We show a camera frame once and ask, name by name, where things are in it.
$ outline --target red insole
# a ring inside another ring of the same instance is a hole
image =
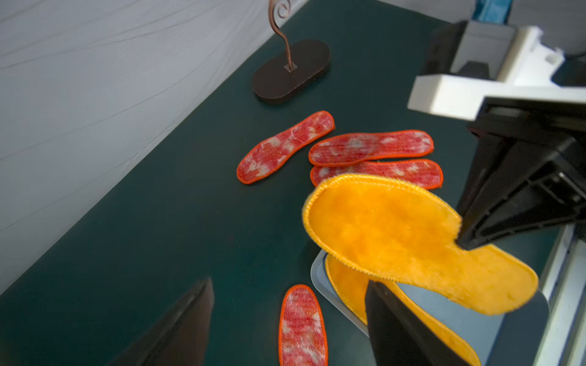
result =
[[[402,160],[400,162],[363,162],[350,166],[314,166],[309,177],[314,186],[323,180],[345,173],[363,173],[388,178],[403,179],[425,189],[440,188],[444,174],[437,163],[428,159]]]
[[[366,160],[416,158],[433,150],[431,136],[415,129],[379,134],[346,134],[316,143],[309,151],[309,161],[317,166],[345,166]]]
[[[333,117],[326,111],[316,112],[295,126],[268,138],[242,159],[236,176],[244,184],[268,177],[298,150],[332,132]]]
[[[287,291],[279,322],[281,366],[327,366],[328,340],[321,308],[306,285]]]

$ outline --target insole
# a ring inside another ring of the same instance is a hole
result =
[[[402,160],[399,162],[363,162],[349,166],[314,166],[309,177],[314,186],[323,180],[346,173],[378,175],[403,179],[425,189],[441,187],[444,174],[437,163],[428,159]]]
[[[236,176],[244,184],[254,183],[276,172],[297,151],[335,128],[326,111],[316,112],[295,126],[260,142],[242,159]]]
[[[319,303],[311,288],[295,285],[287,291],[279,322],[281,366],[327,366],[328,340]]]
[[[456,333],[438,321],[436,318],[429,315],[417,304],[415,304],[405,293],[397,286],[397,284],[390,280],[383,280],[365,273],[356,271],[331,255],[326,257],[326,273],[332,287],[344,302],[344,304],[362,321],[367,324],[366,320],[366,305],[364,297],[366,296],[366,288],[368,281],[373,280],[382,282],[397,296],[408,308],[411,310],[439,339],[441,339],[446,346],[456,352],[462,359],[473,366],[480,366],[480,360],[474,352],[474,349]]]
[[[345,174],[308,197],[309,236],[345,265],[419,286],[486,315],[531,299],[537,275],[490,244],[472,251],[454,240],[460,216],[439,197],[403,180]]]
[[[316,143],[309,151],[309,161],[316,166],[346,166],[367,160],[417,158],[433,150],[431,136],[415,129],[346,134]]]

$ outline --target white fabric backdrop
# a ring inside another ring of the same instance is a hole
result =
[[[267,6],[0,2],[0,293],[273,34]]]

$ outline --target dark brown base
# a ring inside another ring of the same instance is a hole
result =
[[[287,71],[287,54],[283,52],[254,73],[253,91],[264,102],[283,103],[324,75],[331,58],[325,43],[315,39],[302,40],[291,46],[293,71]]]

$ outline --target orange stitched edge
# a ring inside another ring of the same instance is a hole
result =
[[[360,316],[360,314],[358,314],[358,312],[356,310],[352,309],[348,305],[349,301],[346,300],[344,297],[342,297],[342,295],[340,294],[340,291],[338,290],[338,287],[336,286],[336,284],[333,283],[332,280],[330,280],[330,278],[332,276],[329,274],[329,264],[328,264],[328,261],[324,260],[324,263],[325,263],[325,268],[326,268],[326,275],[328,276],[328,281],[330,282],[330,285],[332,285],[333,290],[336,292],[336,295],[340,298],[340,300],[344,303],[344,305],[352,312],[352,314],[354,314],[365,326],[368,326],[368,321],[366,319],[363,319],[362,316]]]
[[[307,197],[307,199],[305,200],[305,203],[303,205],[303,208],[301,210],[301,219],[303,221],[303,226],[305,228],[305,231],[307,232],[307,234],[309,235],[309,237],[311,238],[311,240],[314,241],[315,244],[317,244],[320,248],[322,248],[324,251],[326,251],[329,254],[333,255],[334,258],[336,258],[338,261],[342,262],[343,264],[345,264],[346,266],[355,269],[359,272],[363,272],[366,273],[369,276],[373,276],[376,278],[382,278],[382,279],[387,279],[393,282],[397,282],[397,283],[405,283],[406,285],[412,285],[412,286],[417,286],[417,287],[421,287],[423,289],[426,290],[430,290],[433,291],[430,288],[427,288],[425,286],[421,286],[420,283],[416,283],[415,281],[397,281],[396,278],[392,278],[392,277],[383,277],[380,275],[377,275],[376,273],[370,272],[364,268],[361,268],[360,266],[356,265],[354,262],[349,261],[348,259],[344,258],[343,256],[341,256],[338,252],[334,251],[331,247],[327,246],[319,237],[318,235],[315,233],[315,231],[311,228],[311,225],[309,224],[309,211],[311,210],[311,206],[313,205],[314,201],[318,199],[318,197],[320,196],[320,194],[325,191],[327,188],[333,187],[333,186],[337,186],[339,184],[342,184],[345,180],[350,180],[350,181],[360,181],[361,183],[372,183],[372,182],[366,182],[365,180],[369,180],[369,181],[378,181],[379,184],[389,184],[389,183],[397,183],[399,186],[403,186],[404,188],[406,188],[407,190],[412,190],[414,191],[414,193],[420,193],[423,194],[424,196],[429,197],[430,199],[436,201],[437,203],[443,205],[444,207],[446,207],[452,215],[454,215],[455,217],[457,217],[459,220],[462,220],[460,215],[449,205],[447,204],[445,201],[443,201],[443,199],[439,198],[438,196],[434,195],[433,193],[429,192],[426,189],[423,189],[421,187],[418,187],[412,183],[409,182],[405,182],[404,180],[400,180],[400,179],[395,179],[395,178],[387,178],[387,177],[381,177],[381,176],[375,176],[375,175],[368,175],[368,174],[357,174],[357,173],[347,173],[347,174],[341,174],[339,176],[335,176],[335,177],[331,177],[328,179],[325,179],[324,181],[322,181],[322,183],[319,184],[319,186],[317,186],[317,188]],[[521,260],[519,260],[517,257],[505,252],[504,250],[501,250],[499,248],[497,248],[494,244],[487,244],[484,246],[484,248],[490,248],[490,250],[497,252],[500,256],[507,258],[509,261],[515,262],[517,264],[519,264],[521,267],[523,267],[525,270],[527,271],[531,271],[533,273],[535,273],[534,270],[532,270],[531,267],[529,267],[526,263],[522,262]],[[534,281],[535,281],[535,287],[537,290],[537,283],[539,281],[537,275],[535,274],[534,276]],[[506,309],[503,313],[508,313],[508,312],[512,312],[520,307],[522,307],[523,305],[525,305],[527,302],[529,302],[529,300],[531,300],[532,296],[527,298],[525,300],[525,302],[519,304],[516,307],[513,307],[511,309]],[[473,306],[472,304],[463,304],[460,301],[458,301],[457,299],[452,299],[450,297],[447,297],[448,300],[451,300],[457,304],[462,305],[463,307],[467,307],[469,309],[472,309],[480,314],[484,314],[484,315],[499,315],[502,313],[488,313],[483,309],[477,308],[475,306]]]
[[[320,135],[318,135],[318,136],[316,136],[316,137],[312,138],[311,140],[309,140],[309,141],[308,141],[308,142],[306,142],[305,144],[303,144],[303,145],[300,145],[298,148],[296,148],[295,150],[291,151],[291,152],[289,153],[289,155],[288,155],[288,156],[287,156],[287,157],[286,157],[286,158],[285,158],[285,159],[284,159],[284,160],[283,160],[281,163],[279,163],[279,164],[278,164],[278,165],[275,167],[275,169],[271,170],[270,172],[268,172],[266,175],[264,175],[264,176],[262,176],[262,177],[257,177],[256,179],[245,181],[243,178],[241,178],[241,177],[238,175],[238,166],[240,166],[240,164],[242,164],[242,162],[243,162],[243,161],[244,161],[244,160],[245,160],[245,159],[246,159],[246,158],[247,158],[247,157],[248,157],[248,156],[249,156],[249,155],[252,153],[252,151],[254,151],[254,150],[257,148],[257,147],[259,147],[259,146],[260,146],[260,145],[261,145],[263,142],[265,142],[266,140],[269,140],[269,139],[271,139],[271,138],[275,137],[275,136],[276,136],[276,135],[278,135],[278,134],[281,134],[281,133],[283,133],[283,132],[285,132],[285,131],[288,131],[288,130],[290,130],[291,128],[294,128],[294,127],[295,127],[295,126],[297,126],[297,125],[300,125],[300,124],[302,124],[302,123],[303,123],[303,122],[305,122],[305,120],[306,120],[306,119],[308,119],[309,117],[313,116],[313,115],[314,115],[314,114],[316,114],[316,113],[321,113],[321,112],[326,112],[326,113],[327,113],[327,114],[330,116],[330,118],[332,119],[332,129],[329,129],[329,130],[327,130],[327,131],[324,131],[324,133],[322,133],[322,134],[320,134]],[[265,179],[265,178],[266,178],[266,177],[268,177],[269,175],[271,175],[271,174],[273,174],[274,172],[276,172],[277,170],[279,170],[279,169],[281,168],[281,166],[283,166],[283,165],[284,165],[284,164],[287,162],[287,160],[289,160],[289,159],[291,158],[291,156],[293,156],[293,155],[294,155],[296,152],[298,152],[298,151],[299,151],[299,150],[301,150],[302,148],[306,147],[307,145],[309,145],[309,144],[310,144],[310,143],[312,143],[313,141],[315,141],[315,140],[317,140],[317,139],[319,139],[319,138],[322,138],[322,137],[324,137],[325,135],[329,134],[330,132],[332,132],[333,130],[335,130],[335,129],[336,129],[336,124],[335,124],[335,122],[334,122],[334,120],[333,120],[333,117],[332,117],[332,115],[331,115],[329,112],[327,112],[327,111],[318,111],[318,112],[316,112],[316,113],[312,113],[310,116],[308,116],[308,117],[304,118],[304,120],[303,120],[303,121],[301,121],[301,122],[299,122],[299,123],[297,123],[297,124],[295,124],[295,125],[293,125],[293,126],[289,127],[288,129],[286,129],[286,130],[284,130],[284,131],[281,131],[281,132],[279,132],[279,133],[278,133],[278,134],[276,134],[276,135],[273,135],[273,136],[269,137],[268,139],[262,140],[261,142],[259,142],[258,144],[256,144],[256,146],[255,146],[255,147],[253,147],[253,148],[252,148],[252,149],[251,149],[251,150],[248,152],[248,154],[246,154],[246,156],[244,157],[244,159],[242,159],[242,160],[240,161],[240,163],[238,163],[238,166],[236,167],[236,178],[238,178],[238,180],[239,180],[239,181],[241,181],[241,182],[242,182],[242,183],[244,183],[244,184],[252,184],[252,183],[254,183],[254,182],[257,182],[257,181],[259,181],[259,180],[261,180],[261,179]]]
[[[327,276],[328,276],[328,280],[330,281],[330,285],[332,285],[332,287],[333,287],[334,291],[336,292],[336,294],[338,295],[338,297],[340,298],[340,300],[342,300],[342,302],[344,303],[344,305],[345,305],[345,306],[346,306],[346,307],[347,307],[347,308],[348,308],[348,309],[349,309],[349,310],[350,310],[350,311],[351,311],[351,312],[352,312],[352,313],[353,313],[353,314],[354,314],[354,315],[355,315],[355,316],[356,316],[356,317],[357,317],[357,318],[358,318],[358,319],[359,319],[359,320],[360,320],[362,323],[364,323],[364,325],[365,325],[365,326],[368,326],[368,321],[366,321],[366,319],[362,319],[362,316],[360,316],[360,315],[358,314],[358,312],[357,312],[357,311],[355,311],[354,309],[352,309],[352,308],[351,308],[351,307],[348,305],[349,301],[345,300],[345,299],[342,297],[342,295],[340,295],[340,291],[338,290],[338,287],[336,287],[336,285],[335,285],[335,284],[332,282],[332,280],[330,280],[330,277],[331,277],[331,276],[330,276],[330,273],[329,273],[329,264],[328,264],[328,261],[324,261],[324,262],[325,262],[326,274],[327,274]],[[458,335],[456,332],[454,332],[453,330],[451,330],[450,328],[448,328],[448,327],[447,327],[447,326],[446,326],[444,323],[442,323],[441,321],[437,320],[437,319],[436,319],[436,318],[434,318],[434,317],[433,317],[431,314],[429,314],[428,312],[426,312],[426,311],[425,311],[425,310],[424,310],[424,309],[423,309],[421,306],[419,306],[419,305],[418,305],[418,304],[417,304],[415,301],[411,300],[411,298],[410,298],[409,296],[407,296],[407,294],[406,294],[406,293],[405,293],[405,292],[404,292],[404,291],[401,289],[401,287],[399,287],[399,286],[397,285],[397,282],[394,282],[394,284],[395,284],[395,288],[396,288],[396,290],[397,290],[397,291],[399,291],[399,293],[400,293],[401,295],[405,296],[405,298],[406,298],[406,299],[407,299],[407,300],[408,300],[408,301],[409,301],[409,302],[410,302],[410,303],[413,305],[413,307],[414,307],[414,308],[418,309],[418,310],[419,310],[419,311],[421,311],[422,313],[424,313],[424,314],[426,314],[427,316],[429,316],[429,317],[430,317],[430,320],[431,320],[433,323],[435,323],[435,324],[436,324],[436,325],[437,325],[439,328],[441,328],[441,329],[443,329],[443,330],[447,331],[447,332],[448,332],[448,333],[449,333],[451,336],[453,336],[454,338],[457,338],[457,339],[461,340],[461,341],[462,341],[462,342],[464,342],[466,345],[468,345],[468,347],[470,347],[470,349],[472,350],[472,352],[473,352],[473,354],[474,354],[474,356],[475,356],[475,361],[476,361],[476,364],[478,364],[478,365],[480,365],[480,364],[481,364],[481,362],[480,362],[480,359],[478,358],[478,355],[476,354],[476,351],[474,350],[474,348],[472,348],[472,346],[470,346],[470,344],[468,344],[468,342],[466,342],[466,341],[465,341],[465,340],[464,340],[462,337],[460,337],[460,336],[459,336],[459,335]],[[421,319],[421,317],[420,317],[419,315],[415,314],[415,312],[414,312],[413,310],[411,310],[411,309],[410,309],[409,305],[408,305],[408,304],[407,304],[405,301],[403,301],[403,299],[401,299],[401,296],[398,296],[397,294],[395,294],[395,296],[397,296],[397,298],[399,299],[399,301],[400,301],[400,302],[402,302],[402,303],[404,303],[404,304],[405,304],[405,306],[407,306],[407,308],[409,308],[409,311],[411,311],[411,312],[412,312],[412,313],[413,313],[413,314],[414,314],[414,315],[415,315],[415,316],[416,316],[416,317],[417,317],[419,320],[421,320],[421,322],[422,322],[422,323],[424,323],[424,322],[423,322],[423,319]],[[439,336],[438,336],[438,335],[437,335],[437,334],[436,334],[434,331],[432,331],[432,330],[431,330],[431,332],[432,332],[432,333],[434,333],[434,334],[435,334],[435,336],[439,338]]]
[[[346,135],[387,135],[387,134],[389,134],[389,135],[399,135],[399,134],[406,134],[406,133],[409,133],[409,132],[423,132],[424,134],[426,134],[427,136],[429,136],[430,141],[431,141],[430,149],[427,150],[426,152],[419,153],[419,154],[401,154],[401,155],[387,154],[387,155],[368,156],[366,158],[354,160],[354,161],[348,162],[348,163],[317,163],[317,162],[315,162],[311,158],[311,152],[320,143],[324,143],[326,141],[330,141],[332,139],[339,138],[341,136],[346,136]],[[419,158],[420,156],[425,156],[425,155],[428,155],[428,154],[432,153],[434,151],[434,149],[435,149],[434,140],[431,138],[431,136],[427,132],[421,131],[419,129],[406,129],[405,131],[396,131],[396,132],[377,132],[377,133],[374,133],[374,134],[368,134],[366,132],[355,132],[353,134],[344,134],[344,135],[333,136],[333,137],[327,138],[325,140],[322,140],[319,143],[316,143],[309,150],[308,157],[309,157],[309,162],[312,163],[315,166],[328,166],[328,167],[331,167],[331,166],[349,166],[349,165],[355,165],[355,164],[358,164],[358,163],[362,163],[362,162],[365,162],[365,161],[368,161],[368,160],[378,160],[378,159],[387,159],[387,158],[397,158],[397,159],[400,159],[400,158]]]
[[[322,332],[323,332],[323,346],[325,348],[325,355],[326,355],[326,359],[325,359],[325,366],[328,366],[328,338],[326,336],[326,326],[323,323],[323,314],[322,314],[322,307],[319,305],[319,301],[318,298],[315,297],[314,291],[308,286],[308,285],[304,285],[302,283],[300,283],[299,285],[295,285],[292,288],[290,288],[287,293],[285,294],[285,297],[283,298],[283,304],[281,305],[281,317],[279,319],[279,365],[284,366],[283,365],[283,354],[282,354],[282,347],[281,347],[281,338],[282,338],[282,328],[283,328],[283,315],[285,313],[285,305],[287,304],[287,298],[289,297],[289,295],[291,294],[291,292],[293,292],[294,290],[298,289],[298,288],[304,288],[306,290],[309,291],[309,293],[311,294],[311,296],[313,297],[315,303],[318,306],[318,312],[319,312],[319,320],[322,323]]]
[[[369,164],[369,165],[401,165],[401,164],[410,164],[413,162],[421,162],[421,161],[425,161],[428,162],[432,165],[435,165],[438,168],[439,171],[439,183],[438,184],[433,184],[431,186],[420,186],[422,188],[425,189],[436,189],[436,188],[441,188],[441,186],[444,184],[444,172],[441,170],[441,167],[438,163],[436,163],[435,161],[429,160],[429,159],[412,159],[412,160],[401,160],[399,162],[364,162],[365,164]],[[319,167],[323,167],[323,166],[314,166],[313,168],[311,168],[311,171],[309,173],[309,178],[311,179],[311,183],[314,184],[314,187],[317,187],[318,184],[315,180],[314,175],[316,175],[316,171],[318,170]],[[378,175],[378,174],[369,174],[369,175],[374,175],[374,176],[379,176],[382,177],[382,175]]]

